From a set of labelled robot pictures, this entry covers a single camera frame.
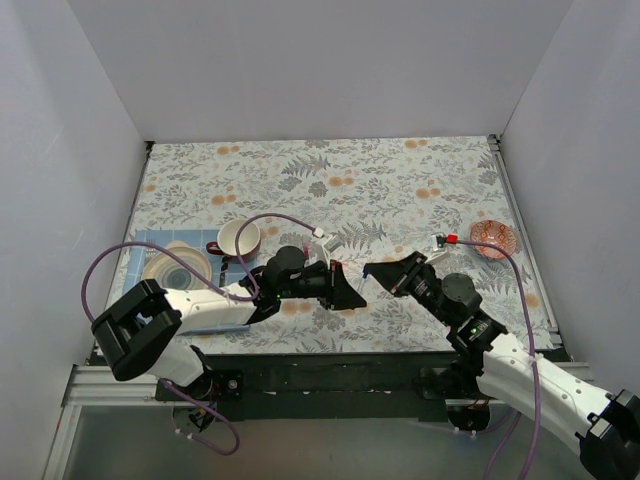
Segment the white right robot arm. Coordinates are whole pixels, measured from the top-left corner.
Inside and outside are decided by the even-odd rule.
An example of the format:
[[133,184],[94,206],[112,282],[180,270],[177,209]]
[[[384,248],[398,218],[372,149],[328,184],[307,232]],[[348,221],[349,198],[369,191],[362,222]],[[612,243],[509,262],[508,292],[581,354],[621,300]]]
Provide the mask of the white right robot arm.
[[448,341],[463,366],[452,373],[464,397],[497,399],[554,434],[596,479],[639,474],[639,398],[586,383],[533,355],[481,308],[482,297],[462,273],[438,278],[426,256],[368,263],[364,273],[395,297],[410,296],[449,327]]

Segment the silver fork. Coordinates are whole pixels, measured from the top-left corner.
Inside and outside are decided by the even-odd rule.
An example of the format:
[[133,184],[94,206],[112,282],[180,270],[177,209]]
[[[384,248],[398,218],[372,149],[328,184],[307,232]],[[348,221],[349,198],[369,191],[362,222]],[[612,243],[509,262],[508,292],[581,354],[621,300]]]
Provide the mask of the silver fork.
[[146,241],[147,246],[145,247],[145,256],[146,257],[152,257],[155,255],[155,248],[154,248],[154,242],[152,239],[148,239]]

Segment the red patterned bowl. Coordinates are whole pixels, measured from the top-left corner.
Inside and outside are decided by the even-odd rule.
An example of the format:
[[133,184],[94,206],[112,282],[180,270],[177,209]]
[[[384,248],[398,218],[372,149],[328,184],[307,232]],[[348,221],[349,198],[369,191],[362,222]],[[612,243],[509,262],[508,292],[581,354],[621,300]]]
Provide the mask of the red patterned bowl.
[[[518,239],[514,231],[504,223],[496,220],[482,220],[471,225],[469,240],[475,243],[486,243],[499,247],[509,255],[518,248]],[[489,260],[504,260],[505,255],[498,250],[485,246],[473,246],[482,257]]]

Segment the black handled knife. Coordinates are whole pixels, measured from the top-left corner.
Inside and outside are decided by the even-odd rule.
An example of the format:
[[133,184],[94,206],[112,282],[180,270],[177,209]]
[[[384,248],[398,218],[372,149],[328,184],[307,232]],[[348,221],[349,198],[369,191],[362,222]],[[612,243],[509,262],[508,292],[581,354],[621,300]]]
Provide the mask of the black handled knife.
[[220,273],[218,277],[220,287],[224,287],[226,285],[229,260],[230,258],[228,256],[223,256],[221,259]]

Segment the brown white mug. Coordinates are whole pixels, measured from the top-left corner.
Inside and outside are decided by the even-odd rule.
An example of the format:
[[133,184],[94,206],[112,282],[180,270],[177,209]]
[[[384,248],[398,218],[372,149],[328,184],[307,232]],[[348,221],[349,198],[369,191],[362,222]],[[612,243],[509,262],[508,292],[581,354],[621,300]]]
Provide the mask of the brown white mug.
[[235,219],[225,223],[218,231],[216,239],[206,244],[206,252],[210,255],[236,257],[243,260],[253,259],[261,246],[261,231],[257,225],[243,219]]

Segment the cream ceramic plate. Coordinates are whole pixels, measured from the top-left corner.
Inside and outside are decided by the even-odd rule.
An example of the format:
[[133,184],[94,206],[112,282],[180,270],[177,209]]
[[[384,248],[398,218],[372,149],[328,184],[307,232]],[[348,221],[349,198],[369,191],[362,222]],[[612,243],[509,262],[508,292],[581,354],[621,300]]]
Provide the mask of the cream ceramic plate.
[[[213,268],[208,258],[200,250],[179,240],[171,242],[166,249],[208,281],[212,280]],[[157,253],[146,261],[141,278],[143,280],[154,279],[165,289],[197,290],[206,287],[205,283],[190,270],[164,253]]]

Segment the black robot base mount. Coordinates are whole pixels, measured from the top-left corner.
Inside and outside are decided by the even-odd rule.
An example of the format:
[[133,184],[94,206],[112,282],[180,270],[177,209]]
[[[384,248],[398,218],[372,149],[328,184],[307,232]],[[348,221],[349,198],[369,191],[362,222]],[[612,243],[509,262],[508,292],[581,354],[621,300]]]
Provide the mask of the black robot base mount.
[[203,378],[160,401],[188,395],[231,421],[413,418],[487,430],[499,418],[450,371],[453,353],[209,355]]

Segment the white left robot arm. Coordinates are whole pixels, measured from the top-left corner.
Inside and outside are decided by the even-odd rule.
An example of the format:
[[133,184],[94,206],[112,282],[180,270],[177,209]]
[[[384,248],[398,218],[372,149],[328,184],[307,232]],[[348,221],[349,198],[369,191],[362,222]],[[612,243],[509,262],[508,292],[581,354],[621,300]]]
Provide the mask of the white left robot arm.
[[150,374],[200,400],[212,390],[210,368],[202,353],[177,336],[262,322],[278,313],[285,299],[315,299],[335,311],[367,304],[339,262],[310,264],[301,249],[285,246],[224,288],[165,289],[155,279],[141,280],[92,319],[91,331],[116,380]]

